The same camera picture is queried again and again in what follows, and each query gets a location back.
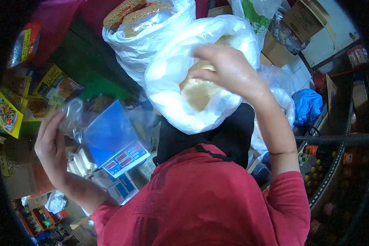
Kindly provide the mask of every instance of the yellow food package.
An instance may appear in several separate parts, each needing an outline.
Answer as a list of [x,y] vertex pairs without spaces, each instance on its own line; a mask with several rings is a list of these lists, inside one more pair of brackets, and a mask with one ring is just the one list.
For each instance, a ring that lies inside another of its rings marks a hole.
[[28,96],[27,101],[28,104],[23,121],[42,121],[57,106],[57,104],[38,96]]
[[0,128],[18,138],[23,114],[0,92]]
[[6,76],[3,78],[3,87],[10,89],[18,96],[27,98],[31,77],[24,75]]
[[20,111],[23,115],[26,112],[27,107],[27,99],[15,94],[13,91],[7,88],[1,88],[0,91],[3,93],[6,99],[15,106],[17,110]]
[[73,93],[81,93],[84,87],[78,85],[58,66],[52,64],[33,91],[33,96],[45,98],[53,104],[61,104]]

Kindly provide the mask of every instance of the left hand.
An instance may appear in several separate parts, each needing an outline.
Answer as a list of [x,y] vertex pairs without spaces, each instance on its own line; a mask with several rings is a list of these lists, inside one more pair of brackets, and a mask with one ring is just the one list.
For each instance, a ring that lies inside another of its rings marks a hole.
[[60,111],[50,112],[42,121],[34,149],[51,183],[55,185],[67,172],[64,134],[59,129],[65,118]]

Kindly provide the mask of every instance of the white plastic bag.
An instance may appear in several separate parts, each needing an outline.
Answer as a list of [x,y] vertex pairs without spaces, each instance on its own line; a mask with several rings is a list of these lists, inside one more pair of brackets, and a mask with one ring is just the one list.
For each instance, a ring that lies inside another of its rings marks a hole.
[[145,69],[153,55],[196,19],[194,0],[163,2],[171,5],[175,14],[163,23],[142,30],[137,36],[126,38],[121,32],[113,32],[105,27],[102,31],[104,41],[115,51],[120,66],[143,88],[145,88]]
[[45,207],[49,212],[56,214],[64,209],[66,203],[67,201],[64,199],[64,194],[59,190],[54,190],[49,195]]
[[234,15],[249,20],[262,50],[268,26],[282,0],[228,0],[228,3]]
[[260,50],[253,28],[234,15],[198,19],[178,33],[149,63],[145,72],[146,94],[167,121],[186,134],[215,129],[240,105],[242,98],[225,89],[211,97],[205,109],[197,112],[182,97],[179,84],[197,62],[192,50],[200,44],[215,43],[227,35],[228,45],[242,51],[257,69]]
[[[277,103],[282,107],[282,110],[284,110],[286,118],[292,128],[295,120],[294,100],[292,100],[291,96],[287,94],[287,92],[282,88],[272,87],[271,92],[275,96]],[[257,116],[254,117],[254,131],[253,134],[251,135],[251,147],[257,150],[258,152],[268,150],[261,135],[260,127],[257,121]]]

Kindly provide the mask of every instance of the floor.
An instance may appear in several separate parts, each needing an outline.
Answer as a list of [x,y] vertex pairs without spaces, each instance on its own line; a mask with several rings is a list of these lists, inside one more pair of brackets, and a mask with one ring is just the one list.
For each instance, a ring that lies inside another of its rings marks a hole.
[[291,73],[295,91],[315,89],[312,75],[298,55],[295,56],[292,62],[283,66],[282,69]]

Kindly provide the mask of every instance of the hand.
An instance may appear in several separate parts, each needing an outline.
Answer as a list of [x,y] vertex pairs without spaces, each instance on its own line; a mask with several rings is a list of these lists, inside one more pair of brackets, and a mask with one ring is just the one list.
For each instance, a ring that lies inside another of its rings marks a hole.
[[42,121],[34,149],[49,180],[62,180],[67,172],[67,155],[64,134],[59,129],[65,115],[59,111],[50,112]]
[[207,44],[197,47],[196,58],[207,60],[216,71],[200,69],[190,74],[190,78],[212,81],[227,90],[246,96],[250,104],[270,89],[267,83],[254,71],[243,53],[235,48]]

